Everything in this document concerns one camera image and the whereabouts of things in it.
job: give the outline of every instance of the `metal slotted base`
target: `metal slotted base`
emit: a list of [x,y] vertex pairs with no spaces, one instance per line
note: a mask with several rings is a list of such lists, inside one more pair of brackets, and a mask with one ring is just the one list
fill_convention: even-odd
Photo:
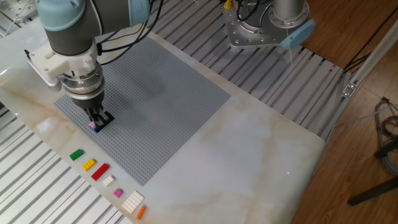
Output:
[[37,15],[35,2],[27,3],[27,1],[31,0],[0,0],[0,12],[12,21],[18,18],[16,23],[24,22],[28,18]]
[[7,108],[0,183],[1,223],[131,223]]
[[351,74],[301,47],[232,49],[220,2],[198,1],[165,1],[153,31],[326,140],[348,103],[340,93]]

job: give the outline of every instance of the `robotic arm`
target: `robotic arm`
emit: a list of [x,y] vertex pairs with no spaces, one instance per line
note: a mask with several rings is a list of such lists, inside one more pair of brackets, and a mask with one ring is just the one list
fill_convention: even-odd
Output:
[[95,37],[149,18],[148,0],[35,0],[49,42],[28,54],[29,65],[54,91],[65,89],[97,126],[104,113],[104,76]]

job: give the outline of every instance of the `gray lego baseplate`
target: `gray lego baseplate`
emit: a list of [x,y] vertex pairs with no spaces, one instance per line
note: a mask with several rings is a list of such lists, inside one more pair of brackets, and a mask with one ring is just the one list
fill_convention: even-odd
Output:
[[68,96],[55,106],[140,185],[230,97],[149,38],[103,70],[103,106],[115,119],[99,133]]

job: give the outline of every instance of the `marble table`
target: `marble table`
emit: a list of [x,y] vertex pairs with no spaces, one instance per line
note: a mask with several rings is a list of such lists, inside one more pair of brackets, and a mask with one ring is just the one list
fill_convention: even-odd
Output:
[[[325,142],[159,36],[148,38],[231,98],[143,187],[54,107],[65,92],[52,92],[28,66],[23,50],[47,41],[38,20],[0,41],[0,101],[133,223],[290,223]],[[86,153],[74,162],[69,154],[78,148]],[[98,166],[85,172],[91,157]],[[104,162],[124,190],[120,198],[90,177]],[[147,206],[141,221],[139,209],[121,206],[135,190]]]

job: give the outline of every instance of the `wooden floor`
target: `wooden floor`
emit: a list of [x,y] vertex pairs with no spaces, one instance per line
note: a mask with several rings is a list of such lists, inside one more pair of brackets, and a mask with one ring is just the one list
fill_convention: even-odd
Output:
[[[368,75],[336,126],[373,113],[383,96],[398,104],[398,43]],[[381,119],[391,115],[383,112]],[[398,189],[355,207],[347,204],[393,178],[373,156],[378,149],[374,117],[335,128],[292,223],[398,223]],[[398,153],[390,154],[398,162]]]
[[317,28],[303,46],[342,68],[398,7],[397,0],[307,2]]

